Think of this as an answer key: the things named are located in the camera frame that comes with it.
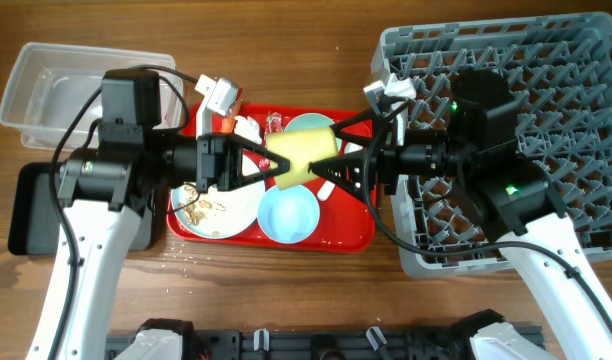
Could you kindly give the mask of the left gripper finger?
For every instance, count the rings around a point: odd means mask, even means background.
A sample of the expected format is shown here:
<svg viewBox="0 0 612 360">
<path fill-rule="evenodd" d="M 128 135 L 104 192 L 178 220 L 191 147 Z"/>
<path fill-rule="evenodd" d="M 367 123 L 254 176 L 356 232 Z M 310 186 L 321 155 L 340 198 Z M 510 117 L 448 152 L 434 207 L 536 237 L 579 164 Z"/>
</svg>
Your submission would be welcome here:
<svg viewBox="0 0 612 360">
<path fill-rule="evenodd" d="M 276 168 L 253 173 L 251 175 L 244 175 L 240 164 L 232 165 L 230 170 L 232 171 L 232 174 L 230 175 L 230 189 L 235 190 L 257 182 L 264 182 L 267 179 L 288 173 L 290 171 L 290 163 L 280 163 Z"/>
<path fill-rule="evenodd" d="M 280 170 L 290 169 L 289 159 L 282 157 L 279 154 L 273 153 L 272 151 L 268 150 L 264 146 L 257 144 L 239 135 L 234 135 L 233 140 L 235 143 L 241 145 L 244 150 L 255 153 L 257 155 L 262 156 L 263 158 L 266 158 L 274 162 Z"/>
</svg>

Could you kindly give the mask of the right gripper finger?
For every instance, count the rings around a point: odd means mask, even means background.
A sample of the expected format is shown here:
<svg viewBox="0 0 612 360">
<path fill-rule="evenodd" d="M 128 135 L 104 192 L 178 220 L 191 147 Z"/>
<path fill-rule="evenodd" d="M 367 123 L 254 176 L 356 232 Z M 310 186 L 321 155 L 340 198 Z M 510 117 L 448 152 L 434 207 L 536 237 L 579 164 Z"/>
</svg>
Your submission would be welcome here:
<svg viewBox="0 0 612 360">
<path fill-rule="evenodd" d="M 373 140 L 375 128 L 373 123 L 376 119 L 377 115 L 373 110 L 364 110 L 347 119 L 334 122 L 330 128 L 336 138 L 367 148 Z"/>
<path fill-rule="evenodd" d="M 364 180 L 364 152 L 351 152 L 327 159 L 311 162 L 310 173 L 332 182 L 341 190 L 365 203 L 364 189 L 372 191 L 375 187 L 376 165 L 369 162 L 368 181 Z"/>
</svg>

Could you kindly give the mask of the yellow plastic cup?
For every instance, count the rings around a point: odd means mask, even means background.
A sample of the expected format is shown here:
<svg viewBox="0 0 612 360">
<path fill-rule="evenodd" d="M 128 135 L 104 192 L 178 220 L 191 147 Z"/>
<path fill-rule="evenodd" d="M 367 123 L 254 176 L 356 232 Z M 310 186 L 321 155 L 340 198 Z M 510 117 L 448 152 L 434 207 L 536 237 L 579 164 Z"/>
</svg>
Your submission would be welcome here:
<svg viewBox="0 0 612 360">
<path fill-rule="evenodd" d="M 316 179 L 310 164 L 338 155 L 336 137 L 330 127 L 271 133 L 266 136 L 266 148 L 290 162 L 287 173 L 274 177 L 280 190 Z"/>
</svg>

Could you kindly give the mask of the white plastic spoon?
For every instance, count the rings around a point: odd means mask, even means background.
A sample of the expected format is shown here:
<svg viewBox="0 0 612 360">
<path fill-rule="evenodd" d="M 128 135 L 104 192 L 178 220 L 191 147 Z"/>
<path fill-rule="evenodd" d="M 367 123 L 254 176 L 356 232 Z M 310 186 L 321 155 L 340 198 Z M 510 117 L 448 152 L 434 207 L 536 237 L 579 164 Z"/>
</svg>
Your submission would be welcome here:
<svg viewBox="0 0 612 360">
<path fill-rule="evenodd" d="M 347 153 L 352 153 L 352 152 L 359 151 L 362 149 L 363 147 L 358 144 L 347 142 L 344 149 L 342 150 L 342 153 L 347 154 Z M 317 199 L 319 201 L 326 201 L 330 197 L 334 189 L 335 189 L 334 183 L 330 181 L 325 181 L 316 194 Z"/>
</svg>

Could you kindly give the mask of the orange carrot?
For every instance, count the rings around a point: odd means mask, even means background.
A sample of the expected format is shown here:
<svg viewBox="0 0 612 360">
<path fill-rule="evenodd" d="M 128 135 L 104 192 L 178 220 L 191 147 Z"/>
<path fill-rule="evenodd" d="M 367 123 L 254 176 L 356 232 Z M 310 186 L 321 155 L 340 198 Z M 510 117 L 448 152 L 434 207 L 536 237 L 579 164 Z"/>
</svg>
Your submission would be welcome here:
<svg viewBox="0 0 612 360">
<path fill-rule="evenodd" d="M 242 100 L 238 99 L 235 105 L 230 109 L 230 113 L 222 118 L 221 132 L 222 133 L 233 133 L 236 126 L 236 117 L 239 115 L 239 109 L 241 107 Z"/>
</svg>

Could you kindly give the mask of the blue bowl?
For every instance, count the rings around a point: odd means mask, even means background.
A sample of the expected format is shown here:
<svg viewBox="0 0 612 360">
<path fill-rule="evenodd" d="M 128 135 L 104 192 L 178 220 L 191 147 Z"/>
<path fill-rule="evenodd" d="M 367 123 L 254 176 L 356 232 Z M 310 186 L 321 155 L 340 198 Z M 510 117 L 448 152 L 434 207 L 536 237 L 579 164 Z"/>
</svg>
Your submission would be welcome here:
<svg viewBox="0 0 612 360">
<path fill-rule="evenodd" d="M 297 244 L 315 232 L 320 221 L 320 205 L 303 185 L 285 190 L 273 186 L 261 199 L 257 221 L 271 240 L 284 245 Z"/>
</svg>

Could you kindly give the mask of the green bowl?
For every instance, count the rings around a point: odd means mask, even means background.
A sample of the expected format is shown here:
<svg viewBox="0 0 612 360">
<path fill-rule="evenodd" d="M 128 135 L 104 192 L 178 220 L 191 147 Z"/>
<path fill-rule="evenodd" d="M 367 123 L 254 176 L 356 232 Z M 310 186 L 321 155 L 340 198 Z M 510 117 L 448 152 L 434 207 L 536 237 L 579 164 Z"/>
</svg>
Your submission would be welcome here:
<svg viewBox="0 0 612 360">
<path fill-rule="evenodd" d="M 288 124 L 284 127 L 285 132 L 300 132 L 309 131 L 310 129 L 319 129 L 330 127 L 334 124 L 334 121 L 323 114 L 320 113 L 304 113 L 294 117 L 292 120 L 288 122 Z M 332 141 L 317 133 L 316 136 L 312 140 L 307 141 L 308 145 L 314 145 L 316 147 L 323 146 L 328 149 L 331 147 Z"/>
</svg>

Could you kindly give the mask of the white plate with scraps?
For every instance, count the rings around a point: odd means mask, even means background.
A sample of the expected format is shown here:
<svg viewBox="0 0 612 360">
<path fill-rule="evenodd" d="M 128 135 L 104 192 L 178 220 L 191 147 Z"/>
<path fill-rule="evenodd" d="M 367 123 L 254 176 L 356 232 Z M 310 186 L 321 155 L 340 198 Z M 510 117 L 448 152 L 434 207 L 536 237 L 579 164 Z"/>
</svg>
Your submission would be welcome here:
<svg viewBox="0 0 612 360">
<path fill-rule="evenodd" d="M 218 191 L 213 185 L 199 194 L 194 183 L 175 188 L 170 194 L 172 214 L 181 227 L 198 237 L 225 239 L 235 236 L 257 219 L 266 186 L 255 182 L 232 191 Z"/>
</svg>

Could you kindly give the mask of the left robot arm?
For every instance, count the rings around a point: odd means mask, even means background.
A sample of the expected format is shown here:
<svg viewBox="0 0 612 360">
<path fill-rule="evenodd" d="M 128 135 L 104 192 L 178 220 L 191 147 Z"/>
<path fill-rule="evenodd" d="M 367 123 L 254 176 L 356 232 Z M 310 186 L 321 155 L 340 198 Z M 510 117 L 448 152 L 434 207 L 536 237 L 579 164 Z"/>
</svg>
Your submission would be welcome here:
<svg viewBox="0 0 612 360">
<path fill-rule="evenodd" d="M 48 194 L 60 232 L 30 359 L 103 357 L 119 275 L 160 185 L 235 190 L 291 169 L 250 140 L 212 132 L 209 121 L 198 123 L 197 138 L 160 128 L 159 88 L 172 72 L 156 65 L 107 71 L 84 104 L 103 106 L 88 136 L 98 147 L 84 143 L 66 160 L 53 153 Z"/>
</svg>

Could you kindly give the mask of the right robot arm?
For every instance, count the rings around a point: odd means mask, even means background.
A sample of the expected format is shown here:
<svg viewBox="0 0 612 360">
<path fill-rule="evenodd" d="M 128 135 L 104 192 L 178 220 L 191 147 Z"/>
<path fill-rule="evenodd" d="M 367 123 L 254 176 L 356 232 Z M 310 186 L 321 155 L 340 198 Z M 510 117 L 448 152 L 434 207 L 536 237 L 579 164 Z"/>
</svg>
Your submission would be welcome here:
<svg viewBox="0 0 612 360">
<path fill-rule="evenodd" d="M 469 70 L 451 82 L 450 120 L 444 130 L 411 130 L 396 144 L 390 127 L 408 105 L 388 96 L 367 113 L 372 138 L 362 150 L 309 163 L 377 213 L 373 188 L 395 192 L 399 177 L 450 177 L 448 197 L 483 231 L 483 251 L 499 251 L 537 301 L 566 356 L 612 359 L 612 300 L 583 255 L 572 219 L 546 172 L 518 149 L 518 104 L 506 79 Z"/>
</svg>

